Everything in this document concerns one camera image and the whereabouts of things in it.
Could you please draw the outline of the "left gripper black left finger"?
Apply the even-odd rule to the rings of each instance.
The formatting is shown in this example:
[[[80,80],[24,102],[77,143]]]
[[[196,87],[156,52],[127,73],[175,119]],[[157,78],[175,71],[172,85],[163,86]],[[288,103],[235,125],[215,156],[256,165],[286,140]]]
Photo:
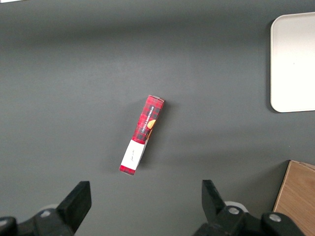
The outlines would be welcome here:
[[[19,236],[73,236],[92,205],[89,181],[79,182],[56,208],[39,211],[18,224]]]

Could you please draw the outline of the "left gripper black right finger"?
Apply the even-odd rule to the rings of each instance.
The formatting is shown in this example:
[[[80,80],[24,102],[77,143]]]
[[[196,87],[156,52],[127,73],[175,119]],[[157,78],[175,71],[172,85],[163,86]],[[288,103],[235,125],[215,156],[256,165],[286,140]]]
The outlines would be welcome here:
[[[202,208],[207,222],[195,236],[260,236],[260,220],[239,203],[226,204],[211,180],[202,181]]]

